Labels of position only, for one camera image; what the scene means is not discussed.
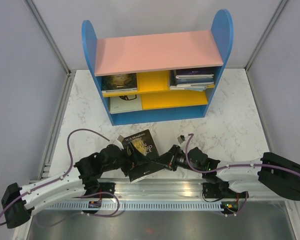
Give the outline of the black W.S. book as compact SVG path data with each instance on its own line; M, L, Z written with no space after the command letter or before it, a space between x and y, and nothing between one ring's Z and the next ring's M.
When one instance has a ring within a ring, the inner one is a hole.
M165 169L162 165L152 161L160 155L149 129L125 137L122 145L128 157L127 175L131 183L136 183Z

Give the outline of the grey book with letter G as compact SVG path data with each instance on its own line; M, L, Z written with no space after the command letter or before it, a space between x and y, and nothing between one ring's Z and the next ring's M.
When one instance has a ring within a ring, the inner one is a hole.
M142 100L139 95L122 95L110 97L109 112L111 114L141 111Z

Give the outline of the yellow book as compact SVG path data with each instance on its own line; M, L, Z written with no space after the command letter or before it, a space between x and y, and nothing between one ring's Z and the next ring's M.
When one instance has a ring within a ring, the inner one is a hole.
M128 95L136 95L138 93L137 89L133 90L125 90L125 91L102 91L103 97L119 97L119 96L128 96Z

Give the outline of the teal ocean cover book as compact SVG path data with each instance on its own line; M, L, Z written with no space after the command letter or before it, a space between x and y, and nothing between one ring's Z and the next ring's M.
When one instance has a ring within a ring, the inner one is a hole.
M171 85L169 87L170 90L190 90L190 88L195 87L203 87L206 86L208 88L213 88L214 84L199 84L199 85L191 85L191 84L178 84L178 85Z

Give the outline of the green forest cover book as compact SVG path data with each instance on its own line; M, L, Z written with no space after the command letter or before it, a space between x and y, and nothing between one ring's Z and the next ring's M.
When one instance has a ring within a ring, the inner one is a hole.
M136 92L138 90L137 74L115 74L101 77L101 90L103 93Z

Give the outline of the dark navy book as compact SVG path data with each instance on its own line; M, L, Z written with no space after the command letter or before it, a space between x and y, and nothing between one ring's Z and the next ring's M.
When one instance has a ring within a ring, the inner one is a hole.
M214 79L211 78L176 78L175 82L177 85L181 84L213 84Z

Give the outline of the purple Robinson Crusoe book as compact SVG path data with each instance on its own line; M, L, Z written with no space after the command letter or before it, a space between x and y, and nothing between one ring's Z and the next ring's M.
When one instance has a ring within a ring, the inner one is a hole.
M189 68L174 70L174 75L178 79L182 78L212 78L214 70L210 68Z

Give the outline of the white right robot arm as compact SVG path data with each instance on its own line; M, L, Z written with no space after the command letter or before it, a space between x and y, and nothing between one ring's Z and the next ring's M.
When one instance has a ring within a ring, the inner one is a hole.
M184 168L201 174L222 198L262 192L300 201L300 164L272 152L265 152L255 160L230 163L210 158L198 147L182 150L173 145L152 162L170 171Z

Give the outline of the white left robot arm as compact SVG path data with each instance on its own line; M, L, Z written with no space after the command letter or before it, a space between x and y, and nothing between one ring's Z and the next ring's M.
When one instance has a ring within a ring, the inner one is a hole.
M103 173L120 169L128 175L135 167L149 163L149 157L129 143L121 149L114 144L73 162L70 168L56 176L33 184L19 186L10 184L1 199L0 217L9 229L19 227L45 207L69 198L86 195L95 197L100 190L99 178Z

